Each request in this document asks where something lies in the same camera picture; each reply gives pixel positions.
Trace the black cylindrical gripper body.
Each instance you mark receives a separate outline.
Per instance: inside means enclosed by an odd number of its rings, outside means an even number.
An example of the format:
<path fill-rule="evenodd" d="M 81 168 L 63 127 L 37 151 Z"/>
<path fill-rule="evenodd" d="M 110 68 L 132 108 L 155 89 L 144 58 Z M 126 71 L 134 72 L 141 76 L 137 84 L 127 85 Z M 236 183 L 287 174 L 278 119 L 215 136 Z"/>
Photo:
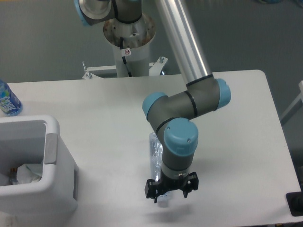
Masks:
<path fill-rule="evenodd" d="M 172 179 L 167 177 L 163 171 L 160 175 L 160 184 L 158 188 L 158 194 L 165 194 L 170 191 L 181 190 L 183 193 L 189 193 L 187 182 L 188 176 L 180 176 L 178 179 Z"/>

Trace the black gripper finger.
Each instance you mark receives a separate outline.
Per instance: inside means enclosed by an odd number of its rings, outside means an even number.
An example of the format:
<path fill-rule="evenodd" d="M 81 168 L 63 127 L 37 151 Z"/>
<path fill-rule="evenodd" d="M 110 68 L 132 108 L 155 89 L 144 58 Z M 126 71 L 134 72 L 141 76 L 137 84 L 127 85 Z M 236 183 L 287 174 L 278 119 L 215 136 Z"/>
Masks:
<path fill-rule="evenodd" d="M 198 190 L 199 179 L 196 172 L 189 173 L 185 178 L 184 184 L 181 187 L 184 198 L 187 198 L 188 194 L 192 191 Z"/>
<path fill-rule="evenodd" d="M 162 181 L 148 179 L 144 191 L 147 199 L 153 199 L 154 203 L 157 203 L 158 198 L 163 195 Z"/>

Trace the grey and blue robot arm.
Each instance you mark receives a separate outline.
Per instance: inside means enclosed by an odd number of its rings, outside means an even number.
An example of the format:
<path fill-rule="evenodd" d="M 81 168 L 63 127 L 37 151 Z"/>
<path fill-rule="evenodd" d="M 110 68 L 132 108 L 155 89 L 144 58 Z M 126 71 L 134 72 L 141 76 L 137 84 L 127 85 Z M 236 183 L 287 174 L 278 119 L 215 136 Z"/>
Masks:
<path fill-rule="evenodd" d="M 143 13 L 140 0 L 76 0 L 74 5 L 84 25 L 103 23 L 118 77 L 149 75 L 149 45 L 156 28 Z M 231 100 L 229 86 L 214 78 L 206 62 L 183 1 L 158 0 L 156 6 L 187 88 L 173 96 L 152 93 L 142 104 L 163 147 L 160 178 L 147 180 L 145 186 L 146 197 L 153 200 L 174 190 L 187 196 L 198 189 L 198 176 L 190 172 L 198 145 L 198 129 L 192 120 Z"/>

